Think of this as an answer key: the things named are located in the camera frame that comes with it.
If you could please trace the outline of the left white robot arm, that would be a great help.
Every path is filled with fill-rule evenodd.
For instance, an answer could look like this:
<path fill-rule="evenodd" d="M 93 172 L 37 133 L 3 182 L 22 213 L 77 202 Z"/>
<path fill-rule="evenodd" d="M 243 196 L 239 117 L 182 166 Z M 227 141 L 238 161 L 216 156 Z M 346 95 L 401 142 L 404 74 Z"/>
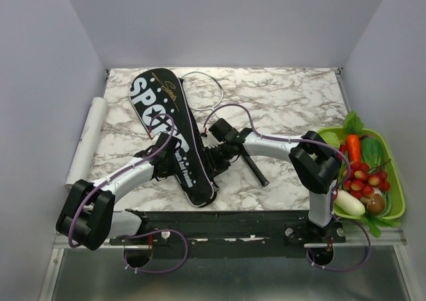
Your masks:
<path fill-rule="evenodd" d="M 138 152 L 117 171 L 89 182 L 76 181 L 56 222 L 56 231 L 69 239 L 70 247 L 96 250 L 109 238 L 125 236 L 133 244 L 147 238 L 142 217 L 132 211 L 114 211 L 115 204 L 130 191 L 152 179 L 172 174 L 174 153 L 180 140 L 160 133 L 156 143 Z"/>

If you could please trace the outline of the badminton racket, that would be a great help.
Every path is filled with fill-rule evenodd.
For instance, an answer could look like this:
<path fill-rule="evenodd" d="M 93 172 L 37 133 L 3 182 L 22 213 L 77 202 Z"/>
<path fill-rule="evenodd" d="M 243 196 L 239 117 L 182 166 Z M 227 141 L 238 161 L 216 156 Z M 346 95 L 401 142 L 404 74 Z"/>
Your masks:
<path fill-rule="evenodd" d="M 263 175 L 261 170 L 258 168 L 256 163 L 251 159 L 250 155 L 246 152 L 242 153 L 242 158 L 244 162 L 248 165 L 248 168 L 252 171 L 252 174 L 257 178 L 258 182 L 261 184 L 262 187 L 266 187 L 269 185 L 269 181 L 267 178 Z"/>
<path fill-rule="evenodd" d="M 224 89 L 212 75 L 190 71 L 181 76 L 190 108 L 196 112 L 214 110 L 224 98 Z"/>

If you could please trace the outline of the black racket bag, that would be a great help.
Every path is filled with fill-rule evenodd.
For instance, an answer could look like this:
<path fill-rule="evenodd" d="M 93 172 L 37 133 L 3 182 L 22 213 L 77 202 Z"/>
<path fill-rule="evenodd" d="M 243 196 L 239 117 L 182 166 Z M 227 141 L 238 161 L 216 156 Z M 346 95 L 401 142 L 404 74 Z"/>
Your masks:
<path fill-rule="evenodd" d="M 217 190 L 181 80 L 169 69 L 150 69 L 136 76 L 129 96 L 152 138 L 173 132 L 179 140 L 172 155 L 174 175 L 191 205 L 201 208 L 212 203 Z"/>

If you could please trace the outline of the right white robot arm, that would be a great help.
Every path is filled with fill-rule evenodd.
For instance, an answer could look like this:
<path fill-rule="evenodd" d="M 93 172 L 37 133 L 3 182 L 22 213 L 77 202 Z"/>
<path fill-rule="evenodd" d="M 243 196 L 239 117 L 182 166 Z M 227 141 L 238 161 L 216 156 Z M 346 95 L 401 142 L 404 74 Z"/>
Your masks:
<path fill-rule="evenodd" d="M 296 138 L 266 136 L 249 128 L 237 131 L 224 119 L 217 120 L 208 132 L 219 142 L 219 145 L 206 149 L 210 166 L 216 173 L 223 171 L 222 163 L 227 164 L 231 158 L 242 156 L 258 180 L 266 184 L 266 178 L 250 160 L 251 156 L 290 162 L 300 182 L 309 191 L 308 238 L 321 242 L 330 235 L 331 204 L 342 165 L 337 149 L 326 144 L 314 131 Z"/>

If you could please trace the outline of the white shuttlecock tube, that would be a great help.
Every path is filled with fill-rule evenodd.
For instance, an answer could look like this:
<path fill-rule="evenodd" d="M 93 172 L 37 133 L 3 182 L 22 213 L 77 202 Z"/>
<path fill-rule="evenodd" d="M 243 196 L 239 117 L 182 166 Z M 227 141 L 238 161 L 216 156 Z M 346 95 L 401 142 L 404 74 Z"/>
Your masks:
<path fill-rule="evenodd" d="M 106 99 L 101 97 L 93 99 L 65 181 L 66 188 L 71 188 L 76 181 L 86 179 L 88 176 L 93 155 L 99 144 L 107 108 L 108 102 Z"/>

